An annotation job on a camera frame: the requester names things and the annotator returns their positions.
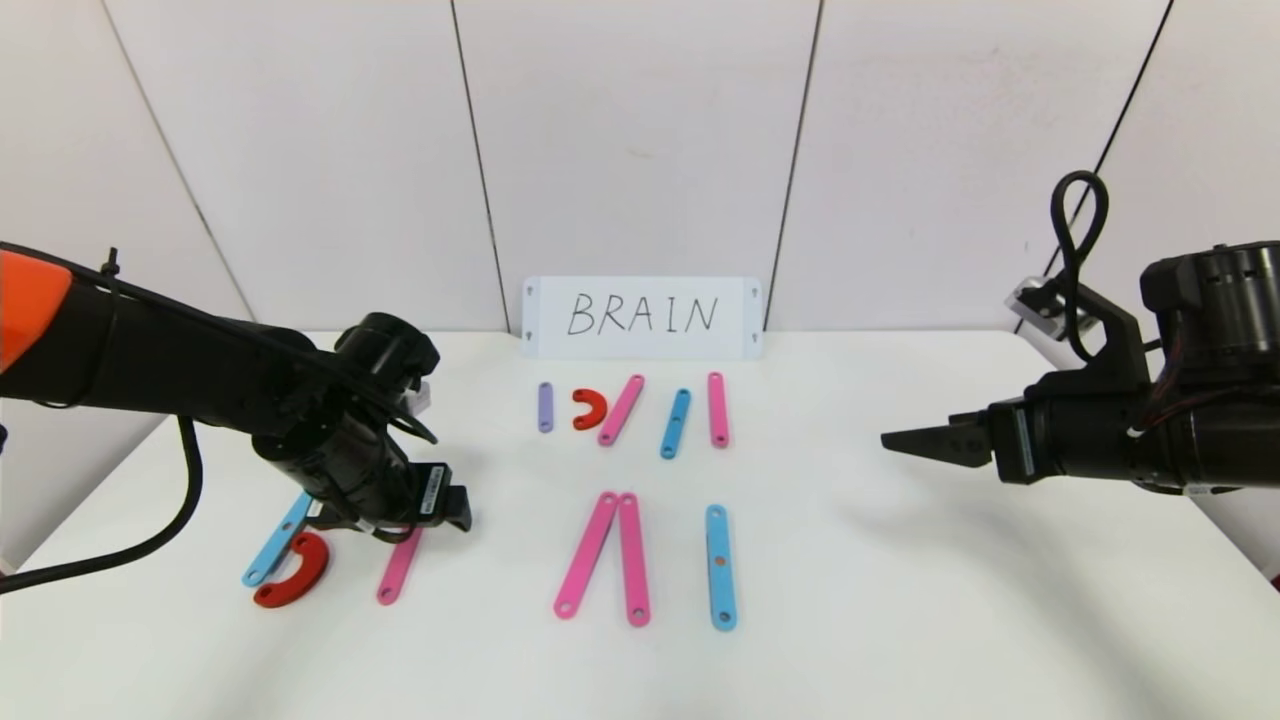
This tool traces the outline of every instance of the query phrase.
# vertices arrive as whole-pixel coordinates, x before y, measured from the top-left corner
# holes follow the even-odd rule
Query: red curved piece
[[[253,602],[262,607],[284,607],[307,594],[329,566],[329,546],[315,533],[298,533],[289,550],[302,556],[302,566],[279,583],[266,583],[253,593]]]
[[[573,418],[573,428],[579,430],[589,430],[599,425],[604,421],[605,413],[609,411],[609,401],[604,400],[603,395],[585,387],[573,391],[573,402],[585,402],[591,406],[586,414]]]

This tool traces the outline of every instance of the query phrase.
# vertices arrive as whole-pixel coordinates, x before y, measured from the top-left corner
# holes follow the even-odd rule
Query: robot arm
[[[1102,187],[1092,173],[1064,183],[1085,177],[1096,192]],[[1105,215],[1100,204],[1094,240]],[[1070,243],[1065,222],[1060,242],[1064,233]],[[1137,320],[1080,286],[1076,260],[1019,300],[1044,319],[1065,313],[1102,323],[1103,348],[1078,351],[1084,368],[1048,373],[1021,397],[952,415],[942,427],[886,433],[882,445],[969,468],[995,457],[1000,479],[1015,484],[1070,475],[1166,495],[1280,487],[1280,242],[1220,245],[1143,272],[1143,305],[1156,314],[1165,352],[1155,383]],[[1071,301],[1060,302],[1064,296]]]
[[[247,433],[260,457],[324,503],[312,523],[321,528],[388,542],[444,521],[470,529],[466,488],[449,487],[447,466],[410,462],[389,434],[435,442],[407,407],[440,359],[424,333],[374,313],[325,352],[297,331],[209,315],[118,272],[114,250],[95,273],[0,243],[0,397]]]

